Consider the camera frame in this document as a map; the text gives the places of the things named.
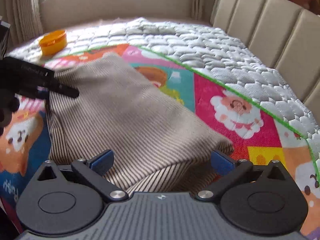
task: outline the padded headboard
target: padded headboard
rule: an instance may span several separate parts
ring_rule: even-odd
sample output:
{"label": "padded headboard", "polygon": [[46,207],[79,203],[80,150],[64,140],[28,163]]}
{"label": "padded headboard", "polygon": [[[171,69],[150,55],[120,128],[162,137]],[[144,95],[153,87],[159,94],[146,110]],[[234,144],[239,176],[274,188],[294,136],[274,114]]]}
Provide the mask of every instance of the padded headboard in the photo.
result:
{"label": "padded headboard", "polygon": [[287,0],[220,0],[214,27],[277,69],[320,123],[320,17]]}

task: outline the orange plastic cap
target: orange plastic cap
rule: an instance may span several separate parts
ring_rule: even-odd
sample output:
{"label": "orange plastic cap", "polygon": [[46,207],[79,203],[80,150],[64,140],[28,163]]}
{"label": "orange plastic cap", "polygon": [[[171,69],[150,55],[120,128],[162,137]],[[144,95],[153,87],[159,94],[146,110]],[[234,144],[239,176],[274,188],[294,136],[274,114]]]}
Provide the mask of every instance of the orange plastic cap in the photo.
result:
{"label": "orange plastic cap", "polygon": [[39,41],[39,46],[45,56],[56,54],[67,46],[67,31],[59,30],[49,33]]}

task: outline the blue gripper pad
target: blue gripper pad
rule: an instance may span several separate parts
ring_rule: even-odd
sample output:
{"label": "blue gripper pad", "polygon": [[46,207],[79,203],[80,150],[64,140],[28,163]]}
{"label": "blue gripper pad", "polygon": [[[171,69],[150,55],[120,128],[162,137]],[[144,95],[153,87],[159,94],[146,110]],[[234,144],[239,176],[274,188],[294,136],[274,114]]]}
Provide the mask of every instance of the blue gripper pad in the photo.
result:
{"label": "blue gripper pad", "polygon": [[236,168],[237,161],[220,151],[211,153],[211,166],[221,176],[227,175]]}
{"label": "blue gripper pad", "polygon": [[114,160],[113,151],[106,150],[90,159],[87,165],[91,170],[102,176],[112,167]]}

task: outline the mattress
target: mattress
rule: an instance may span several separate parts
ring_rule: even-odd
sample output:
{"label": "mattress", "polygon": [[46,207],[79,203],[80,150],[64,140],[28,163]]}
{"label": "mattress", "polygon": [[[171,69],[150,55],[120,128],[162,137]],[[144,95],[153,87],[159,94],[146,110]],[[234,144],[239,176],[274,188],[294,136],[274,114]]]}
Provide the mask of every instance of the mattress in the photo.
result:
{"label": "mattress", "polygon": [[[103,46],[128,43],[161,53],[217,79],[306,138],[320,170],[320,134],[310,110],[295,96],[277,70],[266,67],[237,38],[205,25],[150,22],[144,18],[68,32],[67,47],[54,58]],[[8,55],[36,64],[46,58],[39,39]]]}

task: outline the folded fabric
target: folded fabric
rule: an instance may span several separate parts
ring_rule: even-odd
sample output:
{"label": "folded fabric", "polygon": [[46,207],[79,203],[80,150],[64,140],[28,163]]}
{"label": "folded fabric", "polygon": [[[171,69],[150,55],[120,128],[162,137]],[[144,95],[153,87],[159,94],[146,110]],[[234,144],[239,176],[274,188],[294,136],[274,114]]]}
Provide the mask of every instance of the folded fabric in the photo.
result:
{"label": "folded fabric", "polygon": [[111,149],[115,162],[105,178],[129,194],[196,192],[214,178],[211,152],[233,151],[227,138],[116,54],[55,75],[80,91],[77,99],[50,94],[50,158],[56,163]]}

